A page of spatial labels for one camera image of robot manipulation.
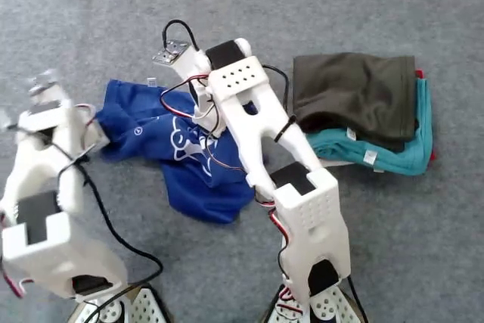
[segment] metal base plate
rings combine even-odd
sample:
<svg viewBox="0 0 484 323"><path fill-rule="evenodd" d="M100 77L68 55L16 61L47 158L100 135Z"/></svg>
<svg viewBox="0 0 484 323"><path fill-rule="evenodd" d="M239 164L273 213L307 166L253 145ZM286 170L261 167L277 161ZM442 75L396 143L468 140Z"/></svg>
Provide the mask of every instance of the metal base plate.
<svg viewBox="0 0 484 323"><path fill-rule="evenodd" d="M107 307L101 311L101 319L96 315L89 323L113 323L110 320L113 307ZM96 309L91 304L85 304L82 311L77 316L74 323L84 323L85 320ZM131 306L127 307L125 318L119 318L115 323L170 323L167 313L163 307L158 304L158 300L150 288L140 289L136 298L132 301Z"/></svg>
<svg viewBox="0 0 484 323"><path fill-rule="evenodd" d="M153 56L153 62L162 66L171 66L188 49L189 44L176 39L166 43L166 49L160 50Z"/></svg>
<svg viewBox="0 0 484 323"><path fill-rule="evenodd" d="M133 300L129 323L169 323L151 289L141 289Z"/></svg>
<svg viewBox="0 0 484 323"><path fill-rule="evenodd" d="M349 298L338 287L330 287L315 295L310 300L310 309L303 309L294 301L283 301L277 295L272 300L271 306L262 323L361 323L359 314L353 309ZM303 314L294 312L289 306L303 310Z"/></svg>

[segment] teal cloth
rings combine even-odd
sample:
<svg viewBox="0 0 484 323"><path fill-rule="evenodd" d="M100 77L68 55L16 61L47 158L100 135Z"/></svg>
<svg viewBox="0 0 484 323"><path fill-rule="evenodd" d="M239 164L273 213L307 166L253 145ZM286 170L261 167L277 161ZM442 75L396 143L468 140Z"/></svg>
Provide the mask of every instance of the teal cloth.
<svg viewBox="0 0 484 323"><path fill-rule="evenodd" d="M346 136L345 129L322 130L308 134L307 138L320 158L345 160L404 175L419 175L427 169L432 153L432 107L426 79L417 79L416 116L418 129L415 138L405 143L405 150L401 153L393 153L366 141L353 141ZM377 152L374 165L363 161L366 151Z"/></svg>

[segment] folded clothes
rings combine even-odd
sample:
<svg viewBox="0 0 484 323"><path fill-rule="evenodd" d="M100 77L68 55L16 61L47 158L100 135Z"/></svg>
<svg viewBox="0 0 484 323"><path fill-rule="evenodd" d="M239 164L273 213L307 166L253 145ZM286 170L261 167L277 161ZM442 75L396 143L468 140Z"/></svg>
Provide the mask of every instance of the folded clothes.
<svg viewBox="0 0 484 323"><path fill-rule="evenodd" d="M213 162L205 150L206 132L190 119L165 109L160 103L164 90L109 81L98 120L110 144L101 156L113 162L130 157L159 161L173 208L205 221L234 221L254 197L246 174ZM177 110L193 113L194 102L186 92L170 92L165 100ZM217 160L241 166L230 132L209 139L207 144Z"/></svg>
<svg viewBox="0 0 484 323"><path fill-rule="evenodd" d="M349 127L392 151L403 151L414 137L413 57L300 56L293 79L293 109L304 132Z"/></svg>
<svg viewBox="0 0 484 323"><path fill-rule="evenodd" d="M417 79L416 114L418 127L414 139L405 143L405 150L401 153L393 153L366 141L354 141L348 138L346 129L323 130L307 137L321 158L345 160L404 175L419 175L427 169L432 153L432 107L425 79Z"/></svg>

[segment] perforated bracket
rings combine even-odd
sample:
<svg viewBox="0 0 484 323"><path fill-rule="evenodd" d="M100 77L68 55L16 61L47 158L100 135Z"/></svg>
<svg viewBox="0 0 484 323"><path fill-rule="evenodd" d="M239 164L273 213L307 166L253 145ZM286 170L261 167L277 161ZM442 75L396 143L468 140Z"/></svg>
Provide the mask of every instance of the perforated bracket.
<svg viewBox="0 0 484 323"><path fill-rule="evenodd" d="M337 323L360 323L358 315L338 287L331 287L311 298L311 308L321 321L336 318Z"/></svg>
<svg viewBox="0 0 484 323"><path fill-rule="evenodd" d="M212 71L208 92L221 102L263 83L268 83L267 74L257 57L251 56Z"/></svg>
<svg viewBox="0 0 484 323"><path fill-rule="evenodd" d="M352 305L338 287L330 287L312 297L310 306L310 309L304 309L295 300L283 301L278 299L274 302L268 318L262 321L264 323L310 323L315 321L322 323L361 323ZM303 313L294 312L291 308L301 309Z"/></svg>
<svg viewBox="0 0 484 323"><path fill-rule="evenodd" d="M85 304L74 322L85 323L85 320L95 309L96 307L94 305ZM170 323L170 320L168 314L160 306L151 289L142 288L131 304L126 298L123 298L122 302L119 300L112 302L109 306L101 310L100 315L95 315L91 322Z"/></svg>
<svg viewBox="0 0 484 323"><path fill-rule="evenodd" d="M187 49L187 42L171 39L166 43L166 49L158 51L153 56L153 62L162 66L171 66Z"/></svg>

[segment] gray felt mat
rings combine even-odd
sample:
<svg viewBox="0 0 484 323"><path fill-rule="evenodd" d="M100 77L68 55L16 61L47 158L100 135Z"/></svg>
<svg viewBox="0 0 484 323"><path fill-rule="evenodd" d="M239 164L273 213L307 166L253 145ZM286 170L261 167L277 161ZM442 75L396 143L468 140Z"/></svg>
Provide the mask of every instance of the gray felt mat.
<svg viewBox="0 0 484 323"><path fill-rule="evenodd" d="M298 54L412 54L433 94L438 160L416 178L334 169L349 227L352 274L376 323L481 321L484 314L484 3L482 0L0 0L0 104L28 105L23 79L49 67L79 102L102 105L109 78L178 79L151 63L161 29L179 17L207 48L243 36L261 61L291 73ZM175 36L183 36L175 30ZM271 80L282 94L282 82ZM0 136L0 181L13 135ZM269 146L269 169L289 162ZM255 322L280 284L281 236L254 204L232 225L169 207L163 176L142 160L88 165L127 240L165 263L154 282L177 322ZM109 235L86 191L83 223L111 244L131 280L154 268ZM0 283L0 320L66 321L73 302L29 287L16 300Z"/></svg>

